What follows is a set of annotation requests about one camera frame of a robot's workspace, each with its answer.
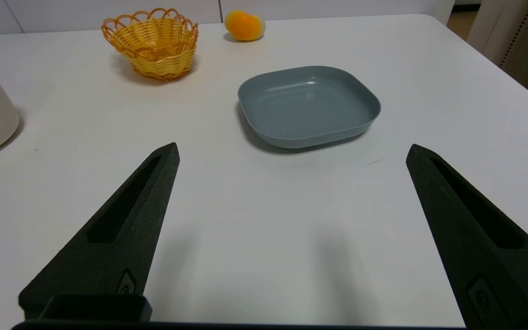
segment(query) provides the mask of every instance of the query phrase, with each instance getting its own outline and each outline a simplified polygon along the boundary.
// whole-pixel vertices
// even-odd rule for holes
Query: wicker basket
[[[144,77],[172,81],[193,65],[199,29],[175,9],[106,19],[103,36]]]

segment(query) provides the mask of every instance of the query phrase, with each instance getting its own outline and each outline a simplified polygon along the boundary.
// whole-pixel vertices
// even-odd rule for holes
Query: orange
[[[266,23],[256,15],[236,10],[225,17],[225,27],[236,40],[252,41],[264,35]]]

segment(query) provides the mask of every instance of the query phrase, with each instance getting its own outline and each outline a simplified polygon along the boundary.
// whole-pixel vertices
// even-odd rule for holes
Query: black plastic part
[[[79,321],[149,321],[152,307],[142,295],[55,295],[40,319]]]
[[[175,143],[149,155],[19,294],[26,319],[57,294],[144,292],[178,163]]]
[[[407,167],[467,328],[528,328],[528,234],[431,150]]]
[[[162,322],[78,322],[26,321],[12,330],[459,330],[460,328],[427,328],[397,326],[337,326],[284,324],[201,324]]]

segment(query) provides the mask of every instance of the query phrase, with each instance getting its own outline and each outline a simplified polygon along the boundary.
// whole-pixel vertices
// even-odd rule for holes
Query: gray square dish
[[[249,125],[264,141],[297,149],[364,133],[380,101],[358,79],[328,66],[264,73],[237,91]]]

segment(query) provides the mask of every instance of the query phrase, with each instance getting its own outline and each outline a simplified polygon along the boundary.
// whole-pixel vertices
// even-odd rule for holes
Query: table surface
[[[145,295],[153,320],[449,325],[463,321],[405,166],[444,157],[528,232],[528,91],[423,15],[268,22],[240,44],[199,27],[197,65],[139,77],[100,31],[0,35],[23,127],[0,149],[0,329],[20,290],[155,148],[181,163]],[[382,103],[369,131],[284,152],[237,88],[335,66]]]

